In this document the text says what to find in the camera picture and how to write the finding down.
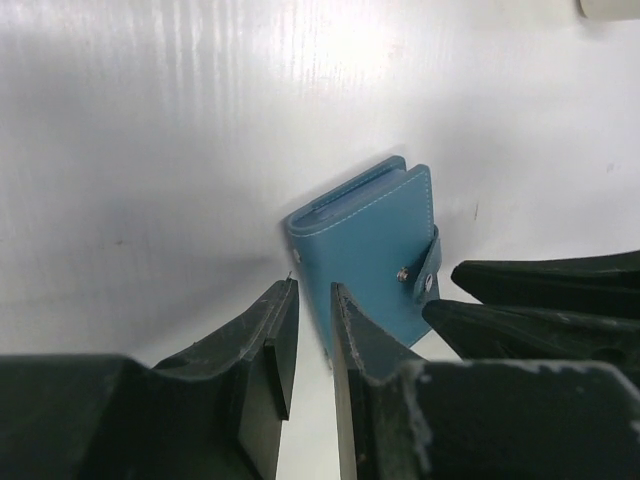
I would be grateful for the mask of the blue leather card holder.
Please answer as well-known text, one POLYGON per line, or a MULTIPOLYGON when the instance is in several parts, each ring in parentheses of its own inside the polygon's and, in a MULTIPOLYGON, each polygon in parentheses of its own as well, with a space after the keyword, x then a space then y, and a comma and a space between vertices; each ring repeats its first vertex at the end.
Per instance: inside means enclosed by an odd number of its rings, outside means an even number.
POLYGON ((440 297, 442 251, 428 166, 391 156, 291 213, 285 229, 328 356, 334 283, 400 343, 430 331, 422 310, 440 297))

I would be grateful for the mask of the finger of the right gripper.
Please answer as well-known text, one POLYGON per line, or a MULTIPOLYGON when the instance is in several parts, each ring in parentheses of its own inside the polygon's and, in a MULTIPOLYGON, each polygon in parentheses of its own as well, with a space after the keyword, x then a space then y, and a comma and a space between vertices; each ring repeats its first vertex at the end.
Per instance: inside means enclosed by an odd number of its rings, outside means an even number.
POLYGON ((464 360, 600 361, 639 381, 639 322, 569 311, 427 303, 422 316, 464 360))
POLYGON ((544 261, 466 260, 452 281, 483 304, 639 318, 639 253, 544 261))

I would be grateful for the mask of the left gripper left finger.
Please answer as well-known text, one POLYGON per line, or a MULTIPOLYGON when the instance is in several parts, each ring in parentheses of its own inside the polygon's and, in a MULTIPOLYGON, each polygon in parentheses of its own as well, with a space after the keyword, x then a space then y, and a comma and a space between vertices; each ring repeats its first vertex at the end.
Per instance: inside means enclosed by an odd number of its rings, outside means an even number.
POLYGON ((153 367, 115 354, 4 356, 2 477, 274 478, 298 327, 289 278, 153 367))

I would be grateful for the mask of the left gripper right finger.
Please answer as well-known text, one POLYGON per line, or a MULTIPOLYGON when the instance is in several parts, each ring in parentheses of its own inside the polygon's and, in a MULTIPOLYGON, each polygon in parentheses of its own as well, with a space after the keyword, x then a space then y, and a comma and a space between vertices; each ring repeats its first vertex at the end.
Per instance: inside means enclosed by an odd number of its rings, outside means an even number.
POLYGON ((635 479, 636 375, 598 358, 431 362, 330 290, 345 479, 635 479))

